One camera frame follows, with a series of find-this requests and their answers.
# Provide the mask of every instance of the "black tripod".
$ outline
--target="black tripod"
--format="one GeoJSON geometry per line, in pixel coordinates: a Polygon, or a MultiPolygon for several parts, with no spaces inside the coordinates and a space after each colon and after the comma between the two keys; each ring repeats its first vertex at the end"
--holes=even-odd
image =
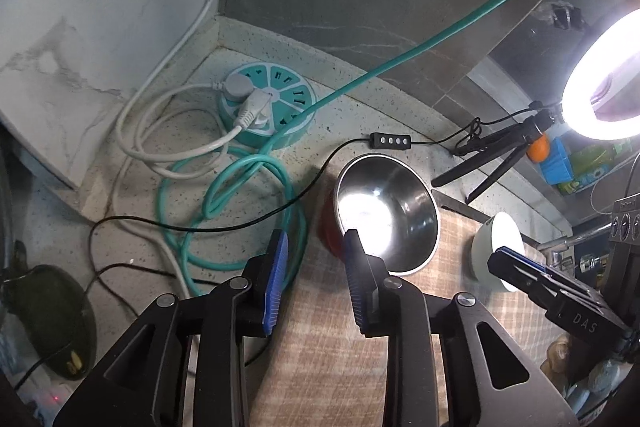
{"type": "Polygon", "coordinates": [[[513,149],[507,159],[466,197],[466,203],[471,203],[513,167],[526,154],[529,146],[554,123],[556,123],[554,115],[544,108],[522,123],[515,123],[485,137],[469,138],[464,145],[455,147],[451,154],[453,156],[466,156],[471,152],[477,152],[477,154],[431,180],[431,185],[442,187],[513,149]]]}

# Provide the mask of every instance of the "orange object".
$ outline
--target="orange object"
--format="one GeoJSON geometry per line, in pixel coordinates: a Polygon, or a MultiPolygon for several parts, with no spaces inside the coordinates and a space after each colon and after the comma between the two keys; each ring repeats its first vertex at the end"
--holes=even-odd
{"type": "Polygon", "coordinates": [[[551,151],[551,145],[546,134],[543,134],[527,149],[527,156],[533,163],[540,163],[546,160],[551,151]]]}

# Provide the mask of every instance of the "plastic container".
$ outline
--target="plastic container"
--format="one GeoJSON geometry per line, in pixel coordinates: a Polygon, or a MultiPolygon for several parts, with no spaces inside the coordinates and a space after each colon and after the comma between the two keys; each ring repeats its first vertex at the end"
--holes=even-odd
{"type": "Polygon", "coordinates": [[[559,182],[558,190],[561,194],[569,195],[590,187],[612,171],[619,163],[620,156],[630,150],[631,143],[625,139],[605,144],[596,143],[572,153],[569,161],[574,176],[571,180],[559,182]]]}
{"type": "Polygon", "coordinates": [[[570,182],[574,179],[574,171],[559,138],[551,142],[551,150],[546,160],[540,162],[540,170],[549,185],[570,182]]]}

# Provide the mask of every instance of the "white plug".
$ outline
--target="white plug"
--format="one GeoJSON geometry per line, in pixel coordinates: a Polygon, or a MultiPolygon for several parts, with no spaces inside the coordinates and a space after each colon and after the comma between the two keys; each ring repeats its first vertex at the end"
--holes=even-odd
{"type": "Polygon", "coordinates": [[[261,89],[254,89],[240,106],[238,117],[234,121],[234,127],[239,125],[242,127],[242,130],[247,129],[260,117],[260,112],[267,107],[270,100],[270,93],[261,89]]]}
{"type": "Polygon", "coordinates": [[[251,79],[240,73],[230,74],[223,84],[225,98],[230,102],[244,102],[254,89],[251,79]]]}

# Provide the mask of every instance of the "white bowl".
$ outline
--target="white bowl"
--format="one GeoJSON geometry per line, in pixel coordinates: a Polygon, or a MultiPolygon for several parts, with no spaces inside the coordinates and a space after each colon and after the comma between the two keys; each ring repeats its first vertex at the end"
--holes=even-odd
{"type": "Polygon", "coordinates": [[[508,247],[524,255],[520,230],[506,212],[498,212],[476,232],[471,245],[471,266],[474,276],[485,288],[498,292],[514,292],[517,290],[515,286],[493,275],[486,265],[489,256],[500,247],[508,247]]]}

